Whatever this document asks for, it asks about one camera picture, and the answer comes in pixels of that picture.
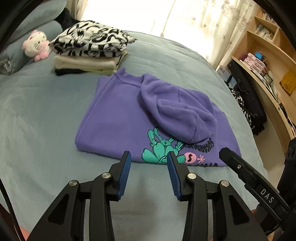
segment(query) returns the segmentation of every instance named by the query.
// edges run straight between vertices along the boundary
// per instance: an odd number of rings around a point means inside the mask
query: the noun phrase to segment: plush toy
[[[22,49],[28,57],[35,57],[35,61],[46,59],[51,51],[49,41],[44,32],[34,30],[22,44]]]

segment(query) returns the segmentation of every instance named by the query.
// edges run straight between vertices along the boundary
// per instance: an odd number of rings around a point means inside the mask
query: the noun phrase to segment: folded clothes stack
[[[127,45],[137,39],[130,34],[94,21],[82,21],[50,42],[57,53],[57,75],[96,73],[111,75],[127,54]]]

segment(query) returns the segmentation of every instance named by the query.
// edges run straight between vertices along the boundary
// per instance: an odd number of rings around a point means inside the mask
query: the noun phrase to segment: light blue bedsheet
[[[176,42],[132,34],[139,40],[128,46],[121,66],[133,75],[148,72],[206,93],[225,112],[242,157],[267,176],[240,107],[206,60]],[[0,176],[20,225],[29,231],[68,181],[93,180],[118,161],[77,151],[75,134],[99,75],[57,77],[53,57],[51,53],[11,76],[0,76]],[[229,167],[189,169],[207,181],[228,180],[255,208],[256,200]],[[125,195],[111,209],[116,240],[182,240],[187,203],[175,198],[166,165],[132,163]]]

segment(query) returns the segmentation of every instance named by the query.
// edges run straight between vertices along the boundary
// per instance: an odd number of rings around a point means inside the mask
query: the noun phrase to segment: wooden bookshelf
[[[276,130],[282,149],[286,153],[288,144],[294,136],[284,113],[260,79],[244,63],[239,61],[243,53],[255,54],[258,51],[266,56],[267,68],[274,76],[279,103],[283,104],[288,117],[296,124],[296,91],[289,96],[280,85],[281,79],[288,71],[296,75],[296,51],[278,25],[263,19],[262,16],[263,11],[259,7],[242,41],[233,52],[232,59],[254,80],[252,85]],[[272,41],[255,33],[260,24],[264,25],[274,35]]]

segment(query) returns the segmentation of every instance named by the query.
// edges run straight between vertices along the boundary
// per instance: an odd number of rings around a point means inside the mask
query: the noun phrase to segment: curtain
[[[213,68],[229,59],[257,6],[253,0],[113,0],[109,11],[98,11],[100,4],[88,0],[82,19],[171,39]]]
[[[66,8],[69,10],[70,15],[77,20],[82,18],[86,6],[87,0],[68,0],[66,4]]]

